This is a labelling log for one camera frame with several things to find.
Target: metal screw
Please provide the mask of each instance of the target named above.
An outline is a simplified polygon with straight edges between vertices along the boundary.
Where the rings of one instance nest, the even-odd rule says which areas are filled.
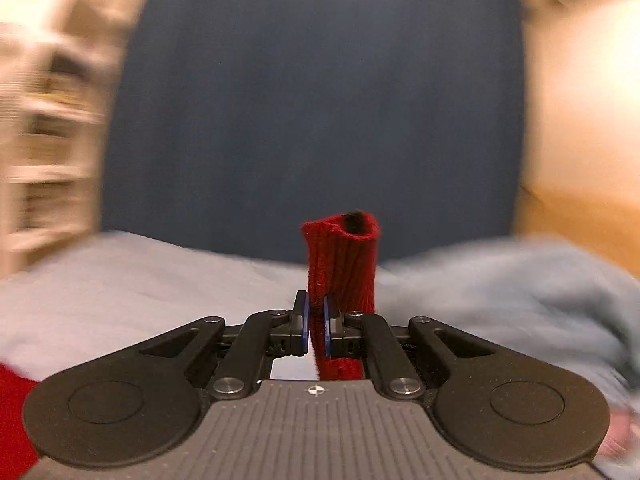
[[[222,377],[213,383],[213,389],[223,395],[233,395],[244,388],[244,383],[235,377]]]
[[[420,390],[420,383],[409,377],[400,377],[389,383],[391,391],[400,395],[411,395]]]

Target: wooden shelf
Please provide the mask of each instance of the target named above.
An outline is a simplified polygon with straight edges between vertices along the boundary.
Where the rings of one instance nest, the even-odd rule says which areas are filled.
[[[31,114],[40,114],[47,117],[73,121],[84,124],[99,124],[103,117],[100,114],[88,110],[82,110],[70,105],[57,103],[35,95],[26,96],[22,108]]]
[[[3,1],[0,278],[96,231],[98,159],[127,41],[146,0]],[[41,93],[47,86],[68,88],[68,99]],[[46,135],[64,142],[34,138]],[[30,186],[36,184],[50,186]],[[44,227],[17,230],[21,225]]]
[[[14,184],[67,182],[85,178],[86,176],[80,168],[66,164],[33,164],[8,168],[8,181]]]
[[[68,224],[49,229],[23,229],[7,236],[7,249],[12,253],[27,253],[87,232],[88,228],[80,224]]]

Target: beige wall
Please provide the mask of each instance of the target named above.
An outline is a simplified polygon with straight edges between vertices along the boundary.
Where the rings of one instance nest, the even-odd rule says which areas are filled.
[[[640,0],[580,0],[526,26],[525,183],[640,205]]]

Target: gray gripper base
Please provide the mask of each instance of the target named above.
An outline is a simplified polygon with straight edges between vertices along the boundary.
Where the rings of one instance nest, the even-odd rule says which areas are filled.
[[[370,381],[264,381],[247,399],[215,403],[180,446],[120,469],[41,459],[24,480],[595,480],[588,464],[542,474],[501,471],[444,440],[420,406]]]

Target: red fabric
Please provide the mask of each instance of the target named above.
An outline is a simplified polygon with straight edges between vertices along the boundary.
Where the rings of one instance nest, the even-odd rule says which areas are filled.
[[[22,426],[22,404],[36,384],[0,364],[0,480],[16,480],[38,459]]]
[[[356,217],[358,229],[348,223]],[[308,222],[302,226],[308,247],[308,292],[311,304],[311,343],[321,380],[363,378],[356,359],[330,359],[324,352],[323,300],[331,294],[342,312],[374,311],[374,277],[380,228],[367,213],[351,213]]]

